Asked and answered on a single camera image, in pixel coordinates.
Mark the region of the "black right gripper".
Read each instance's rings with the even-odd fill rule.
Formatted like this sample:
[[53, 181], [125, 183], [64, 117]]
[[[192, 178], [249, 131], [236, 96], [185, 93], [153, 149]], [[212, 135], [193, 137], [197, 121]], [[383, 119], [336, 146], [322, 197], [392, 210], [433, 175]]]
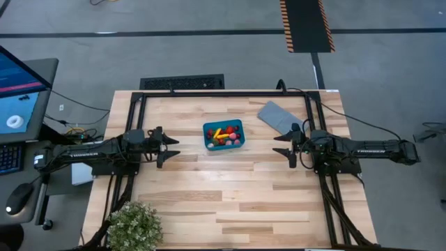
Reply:
[[287, 159], [289, 159], [289, 167], [290, 168], [296, 168], [297, 167], [297, 157], [298, 157], [298, 155], [300, 155], [300, 153], [304, 149], [304, 143], [308, 140], [307, 136], [302, 131], [302, 128], [299, 126], [299, 124], [293, 123], [291, 125], [290, 131], [288, 131], [285, 135], [274, 137], [274, 140], [282, 141], [282, 142], [291, 142], [291, 150], [273, 148], [273, 151], [275, 151], [275, 152], [283, 155]]

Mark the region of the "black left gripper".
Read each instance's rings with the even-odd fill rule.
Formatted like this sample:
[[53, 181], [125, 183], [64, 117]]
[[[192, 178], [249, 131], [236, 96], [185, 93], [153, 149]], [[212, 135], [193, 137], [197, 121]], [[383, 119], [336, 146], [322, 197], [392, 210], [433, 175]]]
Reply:
[[163, 149], [164, 144], [178, 144], [179, 141], [168, 137], [162, 131], [162, 127], [158, 126], [155, 129], [148, 131], [148, 144], [150, 146], [150, 153], [157, 155], [157, 168], [162, 168], [164, 161], [168, 160], [175, 155], [178, 155], [180, 151], [166, 151]]

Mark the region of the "teal plastic tupperware container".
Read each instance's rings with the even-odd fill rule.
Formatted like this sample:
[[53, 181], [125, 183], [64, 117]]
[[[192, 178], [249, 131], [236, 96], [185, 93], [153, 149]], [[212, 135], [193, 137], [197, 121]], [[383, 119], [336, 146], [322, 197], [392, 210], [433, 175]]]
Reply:
[[[232, 141], [232, 145], [218, 145], [218, 146], [215, 146], [214, 145], [214, 147], [213, 148], [208, 148], [207, 147], [207, 145], [209, 144], [209, 143], [213, 143], [213, 136], [211, 137], [211, 138], [208, 138], [207, 137], [207, 131], [209, 130], [209, 129], [212, 129], [213, 130], [213, 135], [215, 134], [215, 131], [218, 129], [218, 128], [221, 128], [222, 129], [222, 133], [221, 133], [221, 135], [222, 134], [226, 134], [225, 133], [225, 129], [226, 129], [226, 127], [227, 126], [233, 126], [234, 127], [234, 130], [235, 130], [235, 132], [234, 133], [240, 133], [241, 134], [241, 138], [239, 139], [240, 140], [240, 143], [241, 143], [241, 145], [234, 145], [233, 144], [233, 141], [234, 140], [232, 140], [231, 139], [231, 141]], [[203, 140], [204, 140], [204, 145], [205, 145], [205, 147], [209, 150], [209, 151], [221, 151], [221, 150], [228, 150], [228, 149], [236, 149], [236, 148], [240, 148], [244, 143], [245, 143], [245, 133], [244, 133], [244, 131], [243, 131], [243, 124], [242, 124], [242, 121], [240, 120], [240, 119], [233, 119], [233, 120], [226, 120], [226, 121], [217, 121], [217, 122], [210, 122], [210, 123], [205, 123], [204, 125], [203, 125]]]

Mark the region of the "grey folded cloth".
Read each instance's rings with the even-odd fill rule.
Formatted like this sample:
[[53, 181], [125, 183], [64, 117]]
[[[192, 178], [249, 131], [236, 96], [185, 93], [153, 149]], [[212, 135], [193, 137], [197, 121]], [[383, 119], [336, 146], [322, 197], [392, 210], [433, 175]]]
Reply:
[[293, 123], [297, 123], [303, 132], [309, 129], [309, 122], [306, 122], [304, 125], [303, 120], [286, 111], [273, 101], [268, 101], [258, 112], [257, 117], [282, 135], [292, 129]]

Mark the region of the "artificial green potted plant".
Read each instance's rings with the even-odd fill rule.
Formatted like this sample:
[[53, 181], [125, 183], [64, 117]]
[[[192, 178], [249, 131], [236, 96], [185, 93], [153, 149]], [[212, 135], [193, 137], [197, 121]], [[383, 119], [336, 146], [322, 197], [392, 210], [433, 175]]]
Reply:
[[125, 202], [107, 219], [107, 247], [112, 251], [156, 251], [163, 243], [161, 217], [148, 204]]

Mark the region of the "white box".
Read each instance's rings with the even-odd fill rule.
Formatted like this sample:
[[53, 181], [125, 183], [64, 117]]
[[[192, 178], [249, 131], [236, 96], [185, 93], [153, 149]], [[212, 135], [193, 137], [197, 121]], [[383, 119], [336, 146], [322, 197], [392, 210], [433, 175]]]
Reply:
[[72, 185], [83, 185], [93, 181], [92, 167], [84, 163], [71, 164]]

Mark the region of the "black mat with orange stripes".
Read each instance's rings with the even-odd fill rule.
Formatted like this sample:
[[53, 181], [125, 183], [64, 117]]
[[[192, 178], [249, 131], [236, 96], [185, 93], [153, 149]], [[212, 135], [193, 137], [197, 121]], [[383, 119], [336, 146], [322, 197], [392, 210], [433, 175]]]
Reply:
[[290, 53], [335, 51], [322, 0], [279, 0]]

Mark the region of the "grey computer desk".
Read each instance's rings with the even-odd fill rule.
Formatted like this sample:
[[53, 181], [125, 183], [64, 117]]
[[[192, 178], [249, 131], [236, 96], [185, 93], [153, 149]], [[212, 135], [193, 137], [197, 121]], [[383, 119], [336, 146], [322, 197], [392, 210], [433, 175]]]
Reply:
[[[35, 225], [43, 224], [49, 201], [49, 196], [46, 195], [49, 178], [42, 178], [34, 168], [34, 155], [50, 145], [49, 141], [26, 143], [23, 151], [23, 170], [0, 175], [0, 226], [19, 225], [32, 220], [35, 220]], [[22, 183], [31, 183], [34, 190], [26, 206], [17, 215], [8, 215], [6, 201], [11, 192]]]

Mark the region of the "grey floor stand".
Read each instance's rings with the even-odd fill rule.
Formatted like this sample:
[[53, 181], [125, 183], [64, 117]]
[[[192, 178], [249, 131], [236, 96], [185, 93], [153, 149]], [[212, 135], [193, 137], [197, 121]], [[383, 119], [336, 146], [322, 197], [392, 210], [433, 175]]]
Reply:
[[424, 131], [413, 135], [415, 142], [424, 142], [426, 139], [437, 137], [438, 135], [446, 135], [446, 123], [439, 122], [423, 122]]

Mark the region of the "computer monitor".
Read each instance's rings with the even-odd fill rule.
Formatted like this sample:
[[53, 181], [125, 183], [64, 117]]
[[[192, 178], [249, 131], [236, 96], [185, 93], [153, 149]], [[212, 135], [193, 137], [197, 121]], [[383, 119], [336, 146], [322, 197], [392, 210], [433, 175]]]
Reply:
[[0, 144], [52, 140], [44, 124], [59, 60], [20, 61], [0, 46]]

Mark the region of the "black keyboard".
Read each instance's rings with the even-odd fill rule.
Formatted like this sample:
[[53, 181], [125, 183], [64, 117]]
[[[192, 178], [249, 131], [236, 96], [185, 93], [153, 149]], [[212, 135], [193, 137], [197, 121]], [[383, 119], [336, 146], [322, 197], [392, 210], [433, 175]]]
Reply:
[[0, 175], [22, 171], [23, 151], [23, 144], [0, 145]]

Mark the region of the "black computer mouse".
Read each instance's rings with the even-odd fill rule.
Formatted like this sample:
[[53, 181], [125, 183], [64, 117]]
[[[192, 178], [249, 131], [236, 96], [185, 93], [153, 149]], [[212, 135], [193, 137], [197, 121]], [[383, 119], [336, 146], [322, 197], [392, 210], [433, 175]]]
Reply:
[[6, 201], [6, 212], [8, 215], [17, 215], [27, 204], [34, 188], [31, 183], [18, 185]]

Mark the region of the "black chair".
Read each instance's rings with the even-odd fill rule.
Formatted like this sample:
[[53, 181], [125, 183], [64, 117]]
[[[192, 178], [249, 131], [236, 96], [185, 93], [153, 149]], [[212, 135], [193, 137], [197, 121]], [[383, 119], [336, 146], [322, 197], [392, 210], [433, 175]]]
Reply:
[[24, 240], [21, 225], [0, 226], [0, 251], [18, 251]]

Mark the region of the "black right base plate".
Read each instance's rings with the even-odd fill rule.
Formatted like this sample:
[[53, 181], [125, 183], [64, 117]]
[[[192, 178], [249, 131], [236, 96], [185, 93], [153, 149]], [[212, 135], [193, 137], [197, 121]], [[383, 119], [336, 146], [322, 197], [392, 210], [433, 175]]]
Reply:
[[362, 173], [362, 169], [359, 164], [352, 164], [349, 161], [341, 163], [322, 162], [314, 167], [314, 172], [323, 175], [330, 175], [332, 173], [358, 175]]

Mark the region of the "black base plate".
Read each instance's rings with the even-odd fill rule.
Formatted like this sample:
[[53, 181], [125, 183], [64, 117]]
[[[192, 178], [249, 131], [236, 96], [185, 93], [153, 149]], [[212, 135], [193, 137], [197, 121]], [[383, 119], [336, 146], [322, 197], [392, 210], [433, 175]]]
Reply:
[[314, 167], [314, 172], [323, 175], [330, 175], [332, 173], [358, 175], [362, 173], [362, 169], [359, 164], [352, 164], [349, 161], [341, 163], [322, 162]]
[[92, 167], [91, 175], [92, 176], [106, 176], [106, 175], [115, 175], [115, 176], [128, 176], [135, 175], [139, 173], [139, 164], [106, 164], [106, 165], [94, 165]]

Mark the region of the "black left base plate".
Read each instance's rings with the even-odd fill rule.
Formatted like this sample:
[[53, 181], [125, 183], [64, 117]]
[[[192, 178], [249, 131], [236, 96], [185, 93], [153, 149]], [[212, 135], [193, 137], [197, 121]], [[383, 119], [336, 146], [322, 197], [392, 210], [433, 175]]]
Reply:
[[115, 175], [115, 176], [128, 176], [135, 175], [139, 173], [139, 164], [106, 164], [106, 165], [94, 165], [92, 167], [91, 175], [92, 176], [106, 176], [106, 175]]

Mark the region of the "black aluminium table frame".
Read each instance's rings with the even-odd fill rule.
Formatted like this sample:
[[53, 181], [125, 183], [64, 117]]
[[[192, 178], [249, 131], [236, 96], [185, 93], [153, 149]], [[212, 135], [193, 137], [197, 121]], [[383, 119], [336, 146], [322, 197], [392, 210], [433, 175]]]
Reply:
[[[341, 109], [339, 95], [325, 91], [213, 90], [117, 91], [107, 136], [133, 128], [161, 126], [180, 153], [158, 169], [142, 164], [131, 176], [132, 198], [151, 203], [164, 224], [163, 248], [301, 249], [358, 251], [376, 246], [364, 189], [347, 174], [316, 174], [302, 154], [296, 168], [273, 148], [277, 132], [257, 117], [274, 101], [305, 122], [324, 129], [338, 116], [321, 99]], [[209, 151], [205, 123], [240, 119], [245, 143]]]

